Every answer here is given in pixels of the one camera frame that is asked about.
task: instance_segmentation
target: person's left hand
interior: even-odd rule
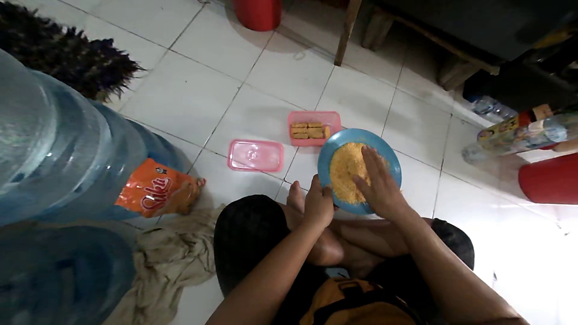
[[[313,176],[311,188],[305,196],[304,221],[326,228],[333,220],[333,190],[331,187],[321,187],[319,176]]]

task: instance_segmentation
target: orange snack bag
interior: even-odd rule
[[[147,158],[128,178],[114,203],[145,218],[186,215],[201,194],[204,178],[194,178]]]

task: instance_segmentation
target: red bucket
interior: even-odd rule
[[[233,0],[240,23],[258,32],[273,30],[281,22],[281,0]]]
[[[518,181],[534,203],[578,204],[578,153],[525,165]]]

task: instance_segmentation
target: pink plastic container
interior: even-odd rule
[[[289,113],[287,118],[287,132],[294,147],[322,146],[327,139],[293,139],[291,136],[291,124],[303,122],[321,122],[323,126],[329,126],[331,135],[341,131],[341,118],[338,112],[317,112],[300,110]]]
[[[234,171],[278,172],[283,168],[283,145],[259,140],[231,141],[227,165]]]

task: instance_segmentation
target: dark rug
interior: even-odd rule
[[[113,39],[88,40],[82,30],[39,17],[37,10],[0,2],[0,49],[26,67],[50,75],[89,99],[120,96],[143,70]]]

